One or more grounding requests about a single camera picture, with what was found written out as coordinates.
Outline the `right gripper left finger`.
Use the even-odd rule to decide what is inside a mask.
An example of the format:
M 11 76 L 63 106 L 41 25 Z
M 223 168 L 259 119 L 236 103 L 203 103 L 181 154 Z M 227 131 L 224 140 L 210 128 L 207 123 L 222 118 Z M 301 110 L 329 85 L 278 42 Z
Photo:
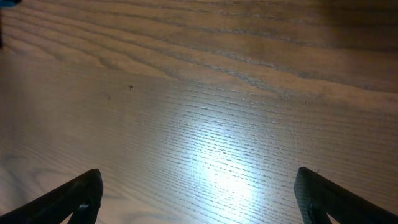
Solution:
M 2 224 L 69 223 L 94 224 L 101 207 L 103 181 L 91 169 L 45 195 L 1 215 Z

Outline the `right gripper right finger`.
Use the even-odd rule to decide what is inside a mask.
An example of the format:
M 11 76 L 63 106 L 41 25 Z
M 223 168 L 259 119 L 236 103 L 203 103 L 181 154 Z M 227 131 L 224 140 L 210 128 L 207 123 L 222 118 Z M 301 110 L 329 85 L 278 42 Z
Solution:
M 397 215 L 306 167 L 298 169 L 294 193 L 304 224 L 331 224 L 330 217 L 341 224 L 397 223 Z

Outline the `navy blue shorts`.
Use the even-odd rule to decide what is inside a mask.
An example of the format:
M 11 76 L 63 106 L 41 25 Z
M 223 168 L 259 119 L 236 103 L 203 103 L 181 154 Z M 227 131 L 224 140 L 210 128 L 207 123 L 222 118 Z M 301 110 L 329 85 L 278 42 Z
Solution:
M 21 2 L 22 0 L 0 0 L 0 8 L 15 7 Z

